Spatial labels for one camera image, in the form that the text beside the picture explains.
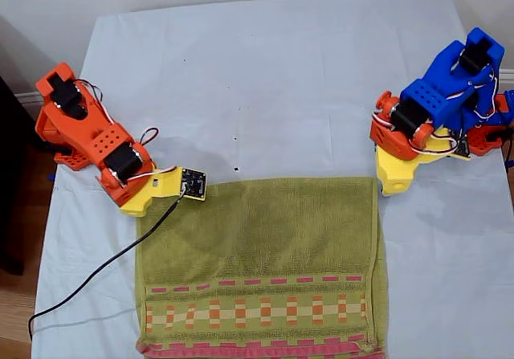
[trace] dark furniture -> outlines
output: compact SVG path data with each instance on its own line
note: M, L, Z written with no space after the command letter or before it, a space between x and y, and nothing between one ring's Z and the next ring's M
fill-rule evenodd
M0 269L14 275L23 273L22 236L11 226L10 214L16 195L28 145L43 149L35 133L35 123L0 77L0 106L2 107L2 156L0 166Z

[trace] checkered pattern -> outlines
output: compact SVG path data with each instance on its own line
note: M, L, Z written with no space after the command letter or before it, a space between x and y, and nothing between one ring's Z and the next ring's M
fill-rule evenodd
M298 303L295 296L289 296L286 304L286 321L289 325L296 325L298 322Z
M146 306L146 332L152 332L153 329L153 309L151 306Z
M195 304L192 303L188 306L187 308L187 313L186 313L186 328L194 328L194 308L195 308Z
M213 299L209 302L209 327L219 328L219 300Z
M245 328L247 320L247 306L244 299L235 300L235 326L237 328Z
M175 307L173 305L168 305L166 307L166 329L173 328L174 318L175 318Z
M263 297L260 300L260 324L268 327L271 325L271 299Z
M344 293L337 296L336 304L326 304L322 295L311 296L307 303L305 300L307 299L300 299L299 305L298 296L288 296L285 303L276 302L271 306L271 298L262 297L259 299L257 308L248 308L248 299L241 297L234 300L232 307L222 309L220 300L212 299L209 301L208 309L197 309L196 304L191 303L182 313L177 313L176 304L169 304L164 315L154 315L152 306L147 306L146 331L152 332L156 324L163 324L165 329L170 330L177 323L183 326L184 322L186 328L193 329L197 320L206 320L209 328L221 328L222 320L232 320L233 327L246 328L248 321L254 319L259 320L263 327L270 327L273 325L273 320L284 320L284 318L289 326L298 325L299 318L305 317L311 318L312 324L317 326L323 325L328 315L337 316L339 323L347 323L348 314L358 314L362 320L367 319L364 293L360 294L358 303L350 304Z
M348 321L348 317L346 316L346 295L339 295L339 300L337 301L337 319L340 323L346 323Z
M323 296L312 297L312 323L323 324Z
M366 295L361 293L361 319L366 320Z

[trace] circuit board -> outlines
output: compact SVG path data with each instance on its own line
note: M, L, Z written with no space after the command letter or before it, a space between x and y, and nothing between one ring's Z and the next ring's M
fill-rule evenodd
M182 189L186 187L184 197L205 201L206 174L197 170L182 168Z
M454 155L464 158L470 158L469 143L467 142L467 134L460 137L459 132L448 130L448 133L459 143L459 146L454 151Z

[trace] baseboard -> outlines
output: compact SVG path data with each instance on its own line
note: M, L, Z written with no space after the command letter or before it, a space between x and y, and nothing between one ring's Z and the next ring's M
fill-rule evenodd
M40 94L38 92L20 92L19 94L14 94L14 96L18 98L19 103L35 120L38 117L41 106L43 106L43 98Z
M512 90L514 88L514 69L501 68L500 69L500 86L498 87L499 92L506 90Z

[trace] green towel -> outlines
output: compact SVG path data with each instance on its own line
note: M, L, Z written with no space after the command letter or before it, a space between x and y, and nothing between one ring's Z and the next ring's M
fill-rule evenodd
M154 199L144 234L173 202ZM384 357L386 263L372 178L209 186L136 252L147 357Z

